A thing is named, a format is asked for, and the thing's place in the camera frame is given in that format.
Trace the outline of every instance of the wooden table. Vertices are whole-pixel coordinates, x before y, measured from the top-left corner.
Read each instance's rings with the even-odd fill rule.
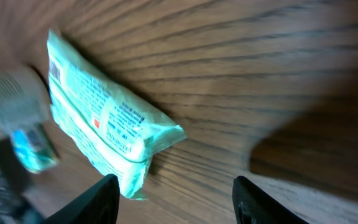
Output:
[[[50,26],[188,135],[118,223],[235,223],[238,175],[308,222],[358,223],[358,1],[0,0],[0,70],[46,75]],[[62,163],[25,193],[45,216],[101,178],[47,131]]]

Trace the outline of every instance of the barcode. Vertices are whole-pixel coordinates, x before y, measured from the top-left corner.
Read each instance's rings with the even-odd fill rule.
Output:
[[[51,58],[49,59],[49,74],[60,83],[60,67]]]

